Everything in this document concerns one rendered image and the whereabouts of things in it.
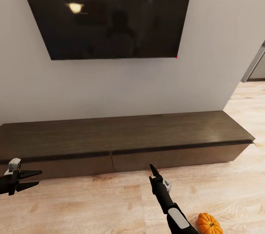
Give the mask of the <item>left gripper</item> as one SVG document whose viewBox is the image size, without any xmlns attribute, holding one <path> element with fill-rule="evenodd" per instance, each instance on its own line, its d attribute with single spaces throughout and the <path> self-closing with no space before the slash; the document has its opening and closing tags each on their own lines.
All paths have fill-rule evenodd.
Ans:
<svg viewBox="0 0 265 234">
<path fill-rule="evenodd" d="M 41 174 L 39 170 L 15 170 L 12 175 L 0 177 L 0 194 L 9 193 L 8 195 L 14 195 L 14 192 L 22 191 L 24 189 L 36 186 L 39 184 L 37 181 L 20 183 L 19 180 L 23 178 L 29 178 L 34 175 Z"/>
</svg>

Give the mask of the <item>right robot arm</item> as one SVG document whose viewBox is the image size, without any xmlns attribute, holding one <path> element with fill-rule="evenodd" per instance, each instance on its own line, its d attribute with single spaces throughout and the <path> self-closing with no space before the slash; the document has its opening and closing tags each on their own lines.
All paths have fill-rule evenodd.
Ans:
<svg viewBox="0 0 265 234">
<path fill-rule="evenodd" d="M 184 213 L 181 211 L 177 203 L 173 203 L 169 193 L 171 191 L 172 182 L 165 180 L 156 168 L 150 164 L 154 178 L 149 177 L 152 185 L 152 193 L 167 215 L 167 222 L 172 234 L 199 234 L 196 229 L 187 221 Z"/>
</svg>

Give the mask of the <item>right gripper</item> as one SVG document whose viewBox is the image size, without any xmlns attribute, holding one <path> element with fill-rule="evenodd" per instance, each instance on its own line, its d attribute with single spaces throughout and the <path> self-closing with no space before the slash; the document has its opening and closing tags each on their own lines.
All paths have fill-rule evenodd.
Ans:
<svg viewBox="0 0 265 234">
<path fill-rule="evenodd" d="M 169 193 L 167 192 L 163 184 L 162 176 L 159 174 L 159 172 L 152 164 L 150 164 L 150 167 L 154 176 L 154 178 L 151 178 L 151 176 L 149 177 L 152 185 L 152 193 L 156 195 L 156 198 L 159 202 L 164 196 L 168 196 Z"/>
</svg>

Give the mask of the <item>pumpkin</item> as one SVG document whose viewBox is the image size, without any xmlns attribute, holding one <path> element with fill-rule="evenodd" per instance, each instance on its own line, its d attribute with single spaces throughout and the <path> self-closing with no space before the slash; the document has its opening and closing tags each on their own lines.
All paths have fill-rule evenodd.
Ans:
<svg viewBox="0 0 265 234">
<path fill-rule="evenodd" d="M 197 223 L 203 234 L 223 234 L 220 223 L 208 213 L 200 213 Z"/>
</svg>

